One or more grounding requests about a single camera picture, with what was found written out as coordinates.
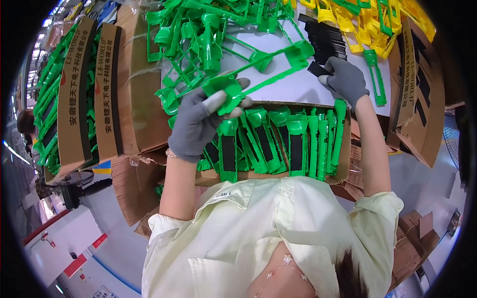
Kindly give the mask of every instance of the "woman's left hand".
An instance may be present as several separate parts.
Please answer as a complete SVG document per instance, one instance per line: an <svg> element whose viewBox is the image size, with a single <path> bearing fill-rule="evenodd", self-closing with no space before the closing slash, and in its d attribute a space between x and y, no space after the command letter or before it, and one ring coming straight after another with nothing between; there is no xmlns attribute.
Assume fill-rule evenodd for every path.
<svg viewBox="0 0 477 298"><path fill-rule="evenodd" d="M250 85L250 80L247 78L240 78L238 82L242 89ZM242 108L252 105L252 99L245 97L231 113L219 116L216 111L225 100L225 91L218 91L207 98L201 87L184 97L179 106L174 129L167 141L170 150L178 158L197 163L222 121L239 117L242 115Z"/></svg>

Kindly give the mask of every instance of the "bracelet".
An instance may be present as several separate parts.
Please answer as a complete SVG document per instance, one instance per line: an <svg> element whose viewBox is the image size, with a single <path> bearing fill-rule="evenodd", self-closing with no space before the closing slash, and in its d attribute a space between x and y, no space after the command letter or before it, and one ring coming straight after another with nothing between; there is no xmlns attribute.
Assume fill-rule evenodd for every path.
<svg viewBox="0 0 477 298"><path fill-rule="evenodd" d="M166 150L166 155L167 157L171 157L171 158L176 158L177 156L174 154L174 152L172 152L171 148L168 148Z"/></svg>

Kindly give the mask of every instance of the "gray work glove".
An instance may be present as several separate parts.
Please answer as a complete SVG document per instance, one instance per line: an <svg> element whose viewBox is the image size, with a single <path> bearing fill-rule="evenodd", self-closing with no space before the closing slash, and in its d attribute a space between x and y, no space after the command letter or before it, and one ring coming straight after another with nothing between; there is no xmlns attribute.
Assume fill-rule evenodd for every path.
<svg viewBox="0 0 477 298"><path fill-rule="evenodd" d="M242 89L250 85L250 80L246 78L238 79L238 82ZM242 115L241 108L252 105L252 99L245 97L231 113L219 116L216 111L225 99L226 94L223 90L207 98L201 87L184 97L179 106L172 135L167 141L170 150L178 158L191 163L198 162L205 146L212 141L222 121L239 117Z"/></svg>
<svg viewBox="0 0 477 298"><path fill-rule="evenodd" d="M369 95L363 72L353 64L338 57L330 57L324 68L333 75L321 75L318 80L320 83L333 88L343 99L349 102L352 111L354 111L361 96Z"/></svg>

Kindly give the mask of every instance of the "light yellow shirt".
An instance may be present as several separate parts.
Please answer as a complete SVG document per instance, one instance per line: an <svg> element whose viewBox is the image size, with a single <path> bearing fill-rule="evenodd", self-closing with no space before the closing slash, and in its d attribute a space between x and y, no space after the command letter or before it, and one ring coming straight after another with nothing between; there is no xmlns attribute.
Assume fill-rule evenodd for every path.
<svg viewBox="0 0 477 298"><path fill-rule="evenodd" d="M320 298L339 296L336 257L352 249L369 297L391 284L398 215L393 192L361 198L348 214L328 184L308 177L223 182L190 221L149 219L143 297L243 297L280 241Z"/></svg>

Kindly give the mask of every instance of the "necklace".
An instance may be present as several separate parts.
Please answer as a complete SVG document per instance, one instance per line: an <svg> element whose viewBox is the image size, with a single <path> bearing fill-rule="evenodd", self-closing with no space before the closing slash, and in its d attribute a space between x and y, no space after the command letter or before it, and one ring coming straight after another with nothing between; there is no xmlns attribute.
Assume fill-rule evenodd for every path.
<svg viewBox="0 0 477 298"><path fill-rule="evenodd" d="M293 261L293 258L291 257L291 255L285 255L285 256L283 257L283 260L282 260L282 261L285 262L285 265L282 265L282 266L280 266L280 267L278 267L278 268L276 268L276 269L273 269L272 271L270 271L270 272L267 274L267 279L263 282L262 288L260 289L260 292L259 292L258 294L256 294L256 295L254 296L254 298L260 297L260 294L262 293L262 290L263 290L263 288L265 287L265 284L267 283L267 281L273 276L273 273L275 273L275 271L277 271L277 270L280 269L280 268L289 267L289 268L295 270L298 274L300 274L300 275L301 275L301 279L303 279L303 280L308 280L308 278L306 277L306 275L301 274L301 273L298 271L297 268L295 268L295 267L293 267L293 266L290 266L290 262Z"/></svg>

